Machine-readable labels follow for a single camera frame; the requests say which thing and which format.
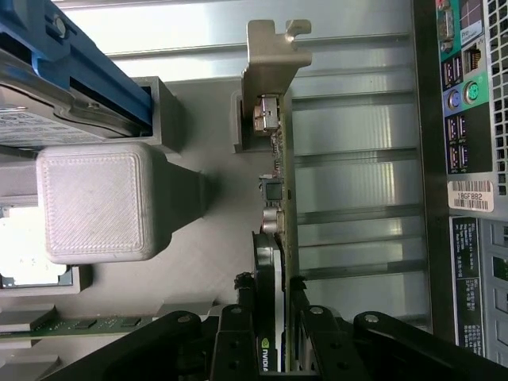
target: ps/2 port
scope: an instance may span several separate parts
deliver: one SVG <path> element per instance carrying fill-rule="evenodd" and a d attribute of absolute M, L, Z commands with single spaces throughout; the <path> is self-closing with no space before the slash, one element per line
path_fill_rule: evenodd
<path fill-rule="evenodd" d="M 457 90 L 452 90 L 448 94 L 448 107 L 451 110 L 460 106 L 460 93 Z"/>
<path fill-rule="evenodd" d="M 468 82 L 464 87 L 464 101 L 471 104 L 479 97 L 479 86 L 476 82 Z"/>

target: connector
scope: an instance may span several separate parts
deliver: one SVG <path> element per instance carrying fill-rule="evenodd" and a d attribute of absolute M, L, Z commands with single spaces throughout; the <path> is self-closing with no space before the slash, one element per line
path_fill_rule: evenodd
<path fill-rule="evenodd" d="M 449 117 L 446 120 L 446 128 L 448 130 L 448 140 L 454 141 L 459 136 L 459 127 L 457 125 L 457 117 Z"/>
<path fill-rule="evenodd" d="M 448 148 L 448 163 L 452 170 L 459 167 L 459 149 L 456 146 Z"/>
<path fill-rule="evenodd" d="M 455 82 L 453 78 L 453 65 L 451 62 L 443 63 L 443 80 L 446 87 Z"/>
<path fill-rule="evenodd" d="M 459 116 L 459 139 L 465 139 L 466 137 L 466 117 L 464 115 Z"/>
<path fill-rule="evenodd" d="M 459 168 L 467 168 L 469 163 L 469 150 L 467 145 L 459 145 Z"/>
<path fill-rule="evenodd" d="M 462 57 L 453 59 L 453 80 L 456 81 L 462 76 Z"/>
<path fill-rule="evenodd" d="M 482 51 L 476 44 L 464 51 L 464 74 L 469 73 L 479 67 L 479 61 L 482 59 Z"/>

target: white sticker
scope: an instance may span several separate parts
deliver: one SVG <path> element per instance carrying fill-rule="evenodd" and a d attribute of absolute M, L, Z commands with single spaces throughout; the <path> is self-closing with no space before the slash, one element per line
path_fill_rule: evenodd
<path fill-rule="evenodd" d="M 449 181 L 448 206 L 452 209 L 492 212 L 494 191 L 492 183 L 479 181 Z"/>
<path fill-rule="evenodd" d="M 460 43 L 462 45 L 467 44 L 469 41 L 473 40 L 475 37 L 479 36 L 483 31 L 482 21 L 479 20 L 474 24 L 467 26 L 466 28 L 460 31 Z"/>
<path fill-rule="evenodd" d="M 25 111 L 0 113 L 0 145 L 29 148 L 103 140 L 92 133 Z"/>

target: i/o panel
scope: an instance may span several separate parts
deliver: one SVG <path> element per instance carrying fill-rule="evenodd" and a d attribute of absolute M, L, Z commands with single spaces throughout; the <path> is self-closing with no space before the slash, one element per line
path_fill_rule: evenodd
<path fill-rule="evenodd" d="M 436 15 L 448 206 L 508 220 L 508 2 L 436 0 Z"/>

